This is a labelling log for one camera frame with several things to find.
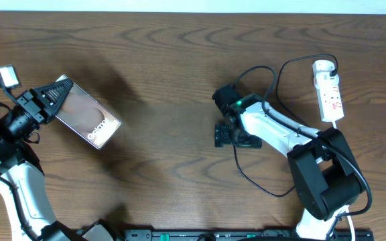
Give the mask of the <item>smartphone with bronze back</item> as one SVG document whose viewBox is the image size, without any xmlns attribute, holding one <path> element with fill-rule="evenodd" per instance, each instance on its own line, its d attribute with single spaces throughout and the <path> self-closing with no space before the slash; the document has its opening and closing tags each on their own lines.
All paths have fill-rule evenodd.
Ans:
<svg viewBox="0 0 386 241">
<path fill-rule="evenodd" d="M 56 118 L 96 149 L 102 149 L 123 124 L 75 83 Z"/>
</svg>

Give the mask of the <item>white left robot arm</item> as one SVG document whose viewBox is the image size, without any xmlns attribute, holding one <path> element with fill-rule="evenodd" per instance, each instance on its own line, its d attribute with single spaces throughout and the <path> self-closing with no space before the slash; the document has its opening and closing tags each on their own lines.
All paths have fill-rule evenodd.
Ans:
<svg viewBox="0 0 386 241">
<path fill-rule="evenodd" d="M 14 240 L 81 240 L 56 219 L 40 160 L 30 146 L 30 137 L 56 118 L 73 85 L 62 76 L 27 90 L 13 99 L 14 107 L 0 119 L 0 194 Z"/>
</svg>

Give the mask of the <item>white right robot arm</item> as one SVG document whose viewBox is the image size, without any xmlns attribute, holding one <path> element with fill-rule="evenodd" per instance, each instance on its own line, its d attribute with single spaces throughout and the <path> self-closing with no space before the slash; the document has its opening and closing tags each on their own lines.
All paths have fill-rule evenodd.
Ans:
<svg viewBox="0 0 386 241">
<path fill-rule="evenodd" d="M 242 97 L 233 85 L 217 89 L 212 100 L 226 119 L 215 127 L 215 146 L 259 149 L 267 143 L 284 155 L 304 207 L 297 235 L 331 239 L 337 221 L 353 215 L 349 206 L 370 192 L 344 135 L 301 125 L 257 94 Z"/>
</svg>

